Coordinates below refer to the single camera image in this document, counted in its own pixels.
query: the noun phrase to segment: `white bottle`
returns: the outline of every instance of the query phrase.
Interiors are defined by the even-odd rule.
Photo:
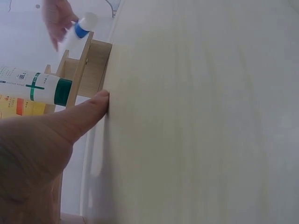
[[[72,81],[0,65],[0,94],[66,106]]]
[[[98,17],[94,13],[85,13],[84,18],[80,19],[66,33],[62,42],[58,43],[58,53],[62,56],[65,50],[71,50],[79,40],[84,38],[92,31],[98,23]]]

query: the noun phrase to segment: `green cross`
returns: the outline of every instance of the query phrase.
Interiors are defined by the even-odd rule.
[[[39,90],[44,90],[45,88],[40,87],[40,86],[36,86],[36,81],[37,78],[39,77],[41,73],[38,72],[36,73],[36,75],[34,76],[33,80],[32,80],[32,84],[31,85],[25,85],[26,87],[31,88],[30,90],[30,100],[34,101],[34,89],[39,89]]]

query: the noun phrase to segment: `wooden shelf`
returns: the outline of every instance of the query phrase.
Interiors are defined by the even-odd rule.
[[[112,44],[110,43],[93,40],[93,32],[91,32],[79,60],[69,58],[69,51],[66,50],[56,74],[52,73],[51,66],[47,65],[45,69],[46,74],[56,75],[73,81],[66,108],[75,105],[77,95],[91,98],[102,89],[111,47]],[[55,107],[55,105],[46,105],[44,114],[54,112]],[[56,223],[74,223],[75,217],[67,214],[64,214],[61,220],[62,178],[63,174],[53,182],[52,192],[57,213]],[[81,218],[79,217],[77,223],[84,223],[80,220]]]

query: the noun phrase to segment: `white tube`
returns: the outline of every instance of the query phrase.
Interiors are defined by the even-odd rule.
[[[0,65],[0,94],[66,106],[72,81]]]

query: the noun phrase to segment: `bottle cap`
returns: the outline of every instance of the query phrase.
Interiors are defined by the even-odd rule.
[[[66,106],[71,91],[71,84],[71,80],[64,78],[59,79],[54,96],[55,105]]]
[[[85,13],[84,17],[75,24],[75,32],[79,38],[85,37],[98,23],[98,17],[94,13]]]

